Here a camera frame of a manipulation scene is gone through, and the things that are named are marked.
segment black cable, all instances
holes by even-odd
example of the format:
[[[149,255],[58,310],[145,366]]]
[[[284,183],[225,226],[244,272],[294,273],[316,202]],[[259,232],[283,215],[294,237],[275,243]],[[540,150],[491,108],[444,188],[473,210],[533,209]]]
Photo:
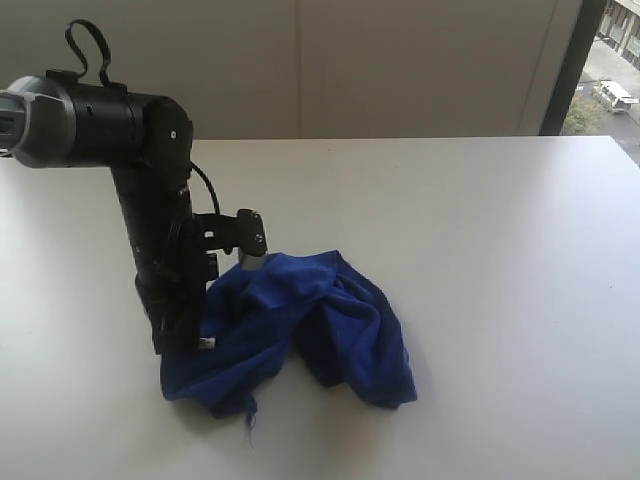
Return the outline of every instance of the black cable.
[[[216,212],[216,215],[220,215],[220,203],[218,202],[218,196],[216,195],[216,191],[213,188],[213,184],[209,177],[202,171],[200,167],[198,167],[195,163],[191,163],[191,168],[200,176],[204,184],[207,186],[207,190],[209,190],[209,194],[211,195],[211,201],[213,202],[213,210]]]

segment building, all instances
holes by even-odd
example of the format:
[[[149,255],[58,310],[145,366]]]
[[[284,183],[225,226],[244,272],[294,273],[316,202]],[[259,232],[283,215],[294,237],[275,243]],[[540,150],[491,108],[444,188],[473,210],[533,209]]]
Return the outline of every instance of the building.
[[[597,35],[640,70],[640,0],[608,0]]]

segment cloth fold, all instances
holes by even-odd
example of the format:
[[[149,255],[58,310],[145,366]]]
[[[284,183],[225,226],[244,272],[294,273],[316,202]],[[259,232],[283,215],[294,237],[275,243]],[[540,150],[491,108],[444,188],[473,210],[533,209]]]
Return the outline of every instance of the cloth fold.
[[[386,297],[337,251],[269,255],[212,284],[200,322],[215,347],[164,354],[167,400],[194,399],[216,418],[257,411],[252,391],[295,346],[325,387],[346,382],[363,401],[395,409],[417,399],[400,323]]]

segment white wall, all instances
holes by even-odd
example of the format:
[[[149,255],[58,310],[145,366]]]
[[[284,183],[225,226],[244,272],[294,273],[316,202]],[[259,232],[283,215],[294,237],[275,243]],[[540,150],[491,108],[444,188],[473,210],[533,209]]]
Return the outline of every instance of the white wall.
[[[174,97],[200,138],[535,135],[580,3],[5,0],[0,85],[76,69],[63,30],[85,17],[113,79]]]

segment tree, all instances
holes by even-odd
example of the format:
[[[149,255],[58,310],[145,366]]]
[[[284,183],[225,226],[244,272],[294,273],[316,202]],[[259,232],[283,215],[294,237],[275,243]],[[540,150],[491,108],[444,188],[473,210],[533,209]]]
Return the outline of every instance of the tree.
[[[604,126],[607,111],[591,98],[576,94],[571,100],[562,135],[594,135]]]

